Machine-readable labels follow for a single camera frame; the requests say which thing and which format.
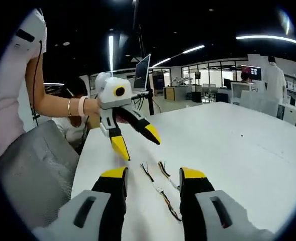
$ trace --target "table surface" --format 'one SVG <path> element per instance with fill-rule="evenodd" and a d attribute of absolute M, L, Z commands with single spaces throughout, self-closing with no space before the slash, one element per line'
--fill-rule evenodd
<path fill-rule="evenodd" d="M 93 187 L 107 169 L 129 167 L 123 240 L 184 240 L 182 223 L 140 169 L 148 162 L 179 213 L 180 197 L 157 163 L 179 183 L 179 168 L 203 171 L 215 189 L 224 190 L 244 208 L 258 228 L 277 232 L 296 210 L 296 127 L 269 115 L 226 103 L 175 110 L 147 118 L 159 131 L 161 145 L 120 124 L 131 161 L 114 153 L 100 129 L 89 132 L 75 173 L 72 197 Z"/>

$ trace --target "white shirt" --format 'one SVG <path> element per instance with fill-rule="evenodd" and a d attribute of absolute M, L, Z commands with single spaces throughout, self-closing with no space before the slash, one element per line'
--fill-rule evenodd
<path fill-rule="evenodd" d="M 43 33 L 41 53 L 46 52 L 46 34 L 47 29 Z M 39 55 L 40 43 L 38 40 L 36 43 L 31 50 L 27 51 L 10 42 L 0 61 L 0 156 L 15 139 L 24 133 L 23 122 L 18 115 L 17 99 L 25 79 L 27 64 Z"/>
<path fill-rule="evenodd" d="M 82 117 L 81 125 L 79 127 L 74 127 L 68 117 L 52 118 L 60 132 L 73 148 L 76 148 L 82 140 L 86 119 L 86 116 Z"/>
<path fill-rule="evenodd" d="M 278 99 L 283 103 L 283 86 L 286 87 L 286 81 L 283 71 L 277 67 L 276 63 L 270 62 L 266 67 L 263 80 L 267 83 L 266 93 Z"/>

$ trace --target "yellow fingertip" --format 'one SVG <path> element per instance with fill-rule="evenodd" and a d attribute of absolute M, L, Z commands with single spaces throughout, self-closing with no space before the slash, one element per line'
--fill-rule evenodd
<path fill-rule="evenodd" d="M 112 137 L 111 144 L 112 144 L 113 150 L 119 155 L 121 155 L 124 160 L 127 160 L 127 161 L 130 160 L 130 155 L 128 153 L 126 143 L 124 142 L 124 139 L 122 136 Z"/>
<path fill-rule="evenodd" d="M 115 169 L 107 170 L 106 172 L 103 172 L 101 174 L 101 177 L 116 177 L 116 178 L 122 178 L 123 172 L 126 169 L 126 167 L 119 167 Z"/>
<path fill-rule="evenodd" d="M 160 144 L 161 139 L 160 139 L 157 129 L 152 124 L 147 125 L 145 128 L 157 139 L 157 141 Z"/>
<path fill-rule="evenodd" d="M 206 177 L 206 175 L 198 170 L 187 168 L 187 167 L 182 167 L 184 177 L 185 178 L 202 178 Z"/>

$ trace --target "fluorescent light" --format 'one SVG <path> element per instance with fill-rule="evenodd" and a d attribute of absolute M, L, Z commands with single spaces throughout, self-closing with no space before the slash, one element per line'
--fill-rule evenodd
<path fill-rule="evenodd" d="M 186 51 L 183 51 L 183 54 L 190 53 L 190 52 L 195 51 L 197 49 L 202 49 L 203 47 L 204 47 L 204 45 L 200 45 L 198 47 L 195 47 L 195 48 L 192 48 L 192 49 L 188 49 Z"/>
<path fill-rule="evenodd" d="M 167 61 L 169 61 L 170 59 L 171 59 L 171 58 L 167 58 L 167 59 L 165 59 L 165 60 L 162 60 L 162 61 L 160 61 L 159 63 L 153 65 L 153 67 L 156 67 L 156 66 L 158 66 L 158 65 L 160 65 L 160 64 L 163 64 L 164 62 L 167 62 Z"/>
<path fill-rule="evenodd" d="M 289 32 L 289 20 L 287 20 L 287 24 L 286 24 L 286 35 L 288 35 Z"/>
<path fill-rule="evenodd" d="M 50 85 L 50 86 L 63 86 L 62 83 L 44 83 L 44 85 Z"/>
<path fill-rule="evenodd" d="M 277 39 L 277 40 L 284 40 L 284 41 L 288 41 L 288 42 L 296 44 L 296 40 L 294 40 L 294 39 L 279 37 L 279 36 L 271 36 L 271 35 L 240 36 L 240 37 L 236 37 L 236 39 L 238 39 L 238 40 L 240 40 L 240 39 Z"/>
<path fill-rule="evenodd" d="M 113 71 L 113 35 L 109 36 L 110 71 Z"/>

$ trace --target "laptop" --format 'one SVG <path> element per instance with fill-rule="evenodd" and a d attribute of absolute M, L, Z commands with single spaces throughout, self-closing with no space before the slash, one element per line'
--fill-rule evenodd
<path fill-rule="evenodd" d="M 137 64 L 132 93 L 142 93 L 147 91 L 150 57 L 151 54 Z"/>

